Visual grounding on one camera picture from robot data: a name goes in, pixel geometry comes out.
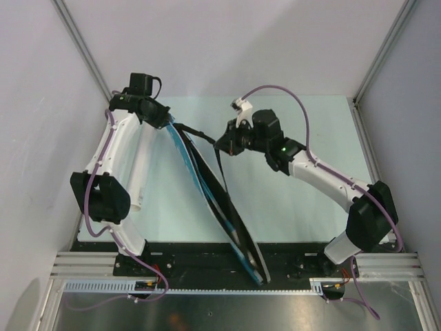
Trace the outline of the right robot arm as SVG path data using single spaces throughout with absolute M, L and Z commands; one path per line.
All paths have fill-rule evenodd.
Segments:
M 349 257 L 371 251 L 396 228 L 398 214 L 387 184 L 368 184 L 323 163 L 306 146 L 284 135 L 273 110 L 259 110 L 251 121 L 229 121 L 214 147 L 231 156 L 244 150 L 261 152 L 272 170 L 308 183 L 347 212 L 345 230 L 318 259 L 318 269 L 326 277 L 341 271 Z

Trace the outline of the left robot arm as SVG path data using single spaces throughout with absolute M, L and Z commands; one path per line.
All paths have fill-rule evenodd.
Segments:
M 112 93 L 105 109 L 106 127 L 85 170 L 73 172 L 70 185 L 89 234 L 112 236 L 119 253 L 130 256 L 128 267 L 147 274 L 152 258 L 144 254 L 147 241 L 130 218 L 141 204 L 151 144 L 158 129 L 170 123 L 170 107 L 158 102 L 157 76 L 133 72 L 122 91 Z

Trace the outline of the blue racket bag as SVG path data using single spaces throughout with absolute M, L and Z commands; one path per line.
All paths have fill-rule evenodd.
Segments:
M 218 178 L 203 158 L 191 136 L 202 138 L 211 146 L 215 144 L 215 140 L 204 132 L 176 122 L 172 115 L 169 116 L 165 129 L 180 152 L 197 190 L 200 191 L 207 207 L 227 235 L 229 244 L 245 271 L 258 285 L 270 283 L 271 276 L 262 252 L 253 240 L 229 195 L 220 151 L 214 149 L 221 174 L 221 178 Z

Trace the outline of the white shuttlecock tube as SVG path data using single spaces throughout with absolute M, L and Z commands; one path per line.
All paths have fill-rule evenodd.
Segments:
M 131 212 L 139 212 L 141 210 L 155 140 L 156 129 L 144 123 L 141 126 L 141 133 L 127 184 Z

